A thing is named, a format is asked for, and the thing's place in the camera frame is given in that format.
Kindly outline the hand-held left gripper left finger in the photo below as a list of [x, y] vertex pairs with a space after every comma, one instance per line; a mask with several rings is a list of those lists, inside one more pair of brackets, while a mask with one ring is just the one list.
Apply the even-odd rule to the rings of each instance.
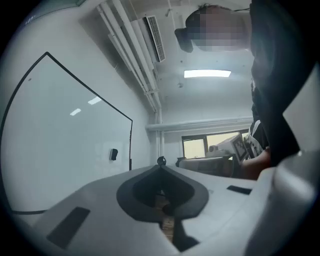
[[[177, 248], [159, 224], [136, 221], [119, 206], [120, 185], [150, 170], [142, 167], [95, 180], [48, 209], [33, 227], [36, 245], [48, 256], [176, 256]], [[89, 211], [77, 232], [62, 248], [50, 234], [76, 208]]]

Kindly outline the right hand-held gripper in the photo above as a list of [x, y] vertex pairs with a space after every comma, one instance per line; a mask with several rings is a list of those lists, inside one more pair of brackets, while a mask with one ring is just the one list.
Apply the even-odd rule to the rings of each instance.
[[249, 156], [243, 137], [239, 133], [208, 148], [209, 157], [227, 157], [231, 155], [235, 155], [239, 164]]

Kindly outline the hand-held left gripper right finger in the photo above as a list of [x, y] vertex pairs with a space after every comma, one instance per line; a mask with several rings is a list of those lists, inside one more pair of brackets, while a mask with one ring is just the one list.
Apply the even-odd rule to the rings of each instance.
[[166, 166], [205, 186], [209, 193], [200, 214], [182, 221], [186, 235], [198, 244], [184, 252], [164, 252], [163, 256], [245, 256], [245, 250], [264, 210], [269, 194], [269, 170], [257, 180], [202, 174]]

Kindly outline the person's right forearm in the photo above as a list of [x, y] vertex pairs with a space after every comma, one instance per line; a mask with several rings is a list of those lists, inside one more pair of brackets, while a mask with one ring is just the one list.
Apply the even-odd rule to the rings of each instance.
[[271, 167], [270, 148], [267, 147], [255, 158], [244, 160], [241, 164], [241, 177], [248, 180], [257, 180], [264, 169]]

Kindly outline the black-framed whiteboard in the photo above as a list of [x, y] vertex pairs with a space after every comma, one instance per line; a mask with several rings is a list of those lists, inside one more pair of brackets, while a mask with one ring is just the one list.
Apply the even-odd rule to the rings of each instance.
[[[84, 185], [132, 168], [133, 120], [49, 52], [24, 74], [0, 127], [4, 201], [40, 215]], [[117, 149], [115, 161], [110, 150]]]

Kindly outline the dark-framed window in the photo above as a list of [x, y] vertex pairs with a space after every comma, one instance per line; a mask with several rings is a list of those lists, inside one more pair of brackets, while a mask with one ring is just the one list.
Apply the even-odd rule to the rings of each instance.
[[248, 130], [234, 132], [220, 132], [213, 134], [198, 134], [182, 136], [183, 156], [186, 159], [204, 158], [209, 146], [219, 144], [226, 139], [240, 134], [243, 138], [249, 134]]

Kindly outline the rectangular ceiling light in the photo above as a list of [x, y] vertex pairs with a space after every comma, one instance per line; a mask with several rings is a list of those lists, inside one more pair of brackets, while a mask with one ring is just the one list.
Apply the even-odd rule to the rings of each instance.
[[228, 78], [231, 74], [229, 70], [217, 70], [217, 69], [195, 69], [195, 70], [185, 70], [184, 78]]

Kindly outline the black t-shirt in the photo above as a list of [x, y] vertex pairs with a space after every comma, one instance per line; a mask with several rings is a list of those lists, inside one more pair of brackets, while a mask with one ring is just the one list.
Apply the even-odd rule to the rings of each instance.
[[252, 101], [270, 150], [271, 166], [299, 151], [283, 112], [310, 75], [319, 50], [320, 9], [294, 0], [252, 0]]

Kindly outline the white pipe bundle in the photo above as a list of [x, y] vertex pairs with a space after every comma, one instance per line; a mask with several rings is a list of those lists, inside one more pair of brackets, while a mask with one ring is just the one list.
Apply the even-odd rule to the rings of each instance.
[[110, 30], [117, 52], [141, 87], [157, 124], [162, 120], [162, 105], [156, 82], [157, 72], [150, 59], [138, 20], [130, 21], [121, 0], [105, 0], [97, 9]]

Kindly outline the white horizontal duct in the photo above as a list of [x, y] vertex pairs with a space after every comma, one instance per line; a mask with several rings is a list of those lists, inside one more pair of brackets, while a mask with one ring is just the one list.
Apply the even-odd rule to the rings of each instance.
[[145, 129], [149, 132], [176, 132], [192, 129], [206, 129], [215, 128], [218, 126], [233, 126], [238, 124], [251, 123], [253, 118], [247, 117], [233, 117], [233, 118], [222, 118], [222, 119], [202, 119], [202, 120], [189, 120], [181, 122], [171, 123], [156, 123], [147, 124]]

